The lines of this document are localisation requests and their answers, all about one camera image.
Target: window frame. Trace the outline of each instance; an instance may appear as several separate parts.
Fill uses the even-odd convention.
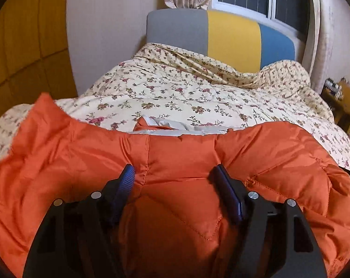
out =
[[[304,34],[296,30],[294,27],[275,18],[276,0],[268,0],[268,13],[266,16],[262,13],[258,13],[257,11],[238,5],[220,2],[219,0],[211,0],[211,8],[253,19],[258,23],[271,27],[289,37],[295,37],[300,39],[302,42],[306,42],[306,36]]]

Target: window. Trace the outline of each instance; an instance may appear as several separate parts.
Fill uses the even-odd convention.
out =
[[[252,18],[306,42],[310,0],[212,0],[212,8]]]

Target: floral pattern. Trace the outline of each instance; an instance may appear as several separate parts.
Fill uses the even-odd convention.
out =
[[[147,44],[79,98],[56,103],[81,122],[123,132],[131,132],[141,116],[232,128],[289,121],[307,130],[340,166],[350,169],[350,138],[334,124],[328,105],[294,61],[241,74],[197,53]],[[0,118],[0,158],[30,107],[14,107]]]

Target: orange jacket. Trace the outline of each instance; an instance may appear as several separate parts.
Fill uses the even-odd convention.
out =
[[[350,177],[302,128],[272,122],[225,135],[127,134],[80,123],[42,95],[0,162],[0,256],[10,270],[22,276],[53,200],[82,200],[127,163],[135,185],[115,233],[128,277],[223,276],[238,231],[207,179],[219,163],[268,200],[298,201],[330,278],[350,258]]]

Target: metal screw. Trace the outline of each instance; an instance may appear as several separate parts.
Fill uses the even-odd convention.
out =
[[[287,204],[288,204],[289,206],[291,206],[291,207],[294,207],[294,206],[297,205],[296,201],[293,200],[293,199],[289,199],[289,200],[287,201]]]
[[[53,205],[56,206],[56,207],[59,207],[60,205],[63,204],[63,201],[61,199],[56,199],[54,202],[53,202]]]
[[[249,192],[248,196],[253,200],[256,200],[259,198],[259,194],[257,192],[254,192],[254,191]]]
[[[100,192],[100,191],[96,191],[96,192],[93,192],[92,194],[91,194],[91,198],[92,199],[98,199],[98,198],[100,198],[102,196],[102,193]]]

